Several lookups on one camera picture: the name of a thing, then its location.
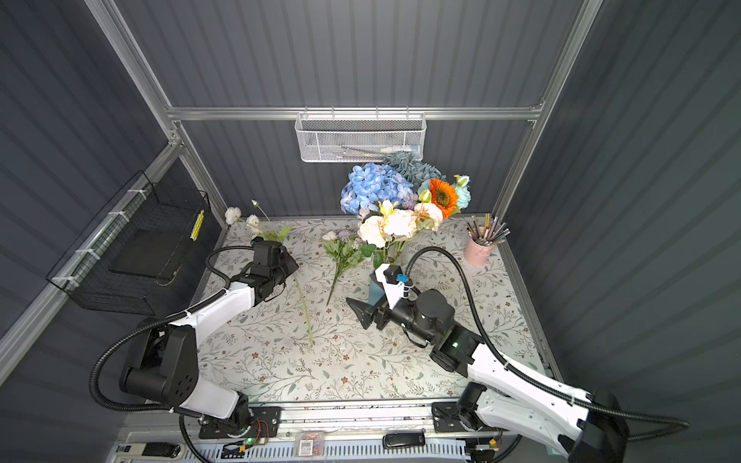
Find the teal ceramic vase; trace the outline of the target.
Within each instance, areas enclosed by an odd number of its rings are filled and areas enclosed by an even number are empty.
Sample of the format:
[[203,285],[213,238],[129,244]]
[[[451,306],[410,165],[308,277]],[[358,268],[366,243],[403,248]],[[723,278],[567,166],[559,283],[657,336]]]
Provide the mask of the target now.
[[371,306],[374,306],[384,297],[385,297],[385,289],[383,285],[383,280],[378,280],[378,277],[376,276],[375,273],[370,274],[368,303]]

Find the white small blossom stem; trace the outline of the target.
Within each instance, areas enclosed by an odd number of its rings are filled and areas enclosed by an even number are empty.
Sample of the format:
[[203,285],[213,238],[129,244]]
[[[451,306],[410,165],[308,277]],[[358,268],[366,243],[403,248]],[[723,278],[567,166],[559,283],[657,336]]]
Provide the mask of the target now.
[[[258,208],[260,212],[262,212],[264,219],[268,223],[267,228],[265,228],[262,225],[260,218],[258,218],[258,216],[256,216],[255,214],[252,214],[248,216],[247,218],[243,218],[241,209],[238,208],[237,206],[229,206],[226,209],[224,213],[226,223],[229,226],[233,226],[236,223],[244,222],[249,229],[251,229],[254,233],[256,233],[257,237],[261,237],[265,240],[278,241],[280,243],[284,243],[288,239],[289,235],[291,234],[291,231],[293,230],[293,226],[287,225],[287,226],[281,227],[280,229],[276,229],[271,219],[266,215],[266,213],[264,212],[264,210],[262,209],[262,207],[256,200],[252,201],[252,205],[255,208]],[[299,281],[297,280],[296,276],[293,276],[293,281],[296,285],[296,288],[299,294],[303,313],[305,316],[305,321],[307,324],[307,335],[309,339],[309,347],[313,348],[315,346],[314,333],[313,333],[313,326],[309,318],[308,305],[304,297],[303,289]]]

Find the small lilac flower sprig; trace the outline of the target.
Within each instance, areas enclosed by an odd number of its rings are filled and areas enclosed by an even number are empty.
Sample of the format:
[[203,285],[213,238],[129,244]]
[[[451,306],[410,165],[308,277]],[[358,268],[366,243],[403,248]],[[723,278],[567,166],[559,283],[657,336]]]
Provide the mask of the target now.
[[376,245],[364,241],[355,231],[341,229],[326,233],[322,237],[322,246],[335,264],[335,272],[327,297],[327,305],[329,305],[339,279],[347,270],[370,258],[376,250]]

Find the cream white rose stem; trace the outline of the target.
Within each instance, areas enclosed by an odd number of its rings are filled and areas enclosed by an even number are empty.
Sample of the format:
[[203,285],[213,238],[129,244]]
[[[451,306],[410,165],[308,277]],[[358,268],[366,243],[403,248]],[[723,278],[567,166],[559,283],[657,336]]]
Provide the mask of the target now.
[[364,242],[362,254],[372,260],[374,269],[382,264],[396,264],[417,231],[417,215],[413,210],[400,210],[390,201],[384,201],[358,228],[358,236]]

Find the peach rose stem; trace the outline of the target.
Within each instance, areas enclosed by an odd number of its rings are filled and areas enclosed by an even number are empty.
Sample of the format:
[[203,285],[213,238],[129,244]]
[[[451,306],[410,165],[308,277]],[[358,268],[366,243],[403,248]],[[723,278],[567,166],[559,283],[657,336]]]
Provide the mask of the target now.
[[413,212],[418,231],[437,232],[444,220],[443,211],[432,202],[431,192],[428,189],[421,191]]

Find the orange gerbera flower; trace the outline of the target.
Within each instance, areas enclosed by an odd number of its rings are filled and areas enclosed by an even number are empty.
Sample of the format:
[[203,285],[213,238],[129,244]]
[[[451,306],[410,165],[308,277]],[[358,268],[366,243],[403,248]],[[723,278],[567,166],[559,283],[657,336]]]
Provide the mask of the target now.
[[430,180],[430,200],[437,206],[444,218],[450,218],[458,211],[458,195],[453,185],[442,179]]

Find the blue hydrangea flower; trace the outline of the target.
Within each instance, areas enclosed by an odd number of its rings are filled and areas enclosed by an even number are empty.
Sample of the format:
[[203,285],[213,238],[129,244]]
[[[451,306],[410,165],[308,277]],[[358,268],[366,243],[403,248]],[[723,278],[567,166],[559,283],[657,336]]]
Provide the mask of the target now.
[[341,192],[340,207],[346,214],[356,216],[362,210],[378,210],[385,201],[402,208],[412,208],[418,199],[412,187],[402,174],[388,165],[356,165]]

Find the dusty blue rose bunch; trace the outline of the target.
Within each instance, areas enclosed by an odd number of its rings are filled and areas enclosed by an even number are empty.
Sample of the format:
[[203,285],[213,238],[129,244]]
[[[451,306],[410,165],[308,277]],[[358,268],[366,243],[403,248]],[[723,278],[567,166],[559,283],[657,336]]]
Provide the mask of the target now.
[[446,176],[436,167],[416,159],[411,152],[394,152],[386,154],[383,163],[401,174],[414,188],[419,189],[426,181],[441,179]]

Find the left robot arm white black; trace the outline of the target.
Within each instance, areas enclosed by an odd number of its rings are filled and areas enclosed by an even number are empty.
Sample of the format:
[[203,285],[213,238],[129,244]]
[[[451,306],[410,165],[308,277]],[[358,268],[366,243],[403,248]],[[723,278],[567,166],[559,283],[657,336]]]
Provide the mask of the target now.
[[[207,380],[200,371],[198,348],[239,313],[269,301],[274,289],[283,287],[299,266],[279,241],[257,237],[245,248],[253,258],[237,275],[229,276],[212,262],[206,263],[224,283],[218,292],[167,318],[143,321],[102,353],[88,383],[98,405],[129,413],[172,411],[237,430],[251,426],[248,397]],[[122,347],[129,352],[119,386],[122,392],[140,397],[140,404],[115,401],[100,388],[105,364]]]

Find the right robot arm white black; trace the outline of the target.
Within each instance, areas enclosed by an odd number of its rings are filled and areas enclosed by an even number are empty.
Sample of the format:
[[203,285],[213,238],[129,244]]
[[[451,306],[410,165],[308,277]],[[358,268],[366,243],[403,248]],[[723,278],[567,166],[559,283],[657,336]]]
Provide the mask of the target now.
[[347,304],[365,329],[399,325],[430,347],[431,360],[467,379],[457,401],[457,418],[470,430],[501,428],[557,451],[569,462],[621,462],[630,443],[683,432],[689,422],[625,411],[606,391],[590,393],[526,368],[491,341],[480,316],[469,330],[436,289],[419,291],[408,269],[382,264],[374,283],[384,295],[374,304]]

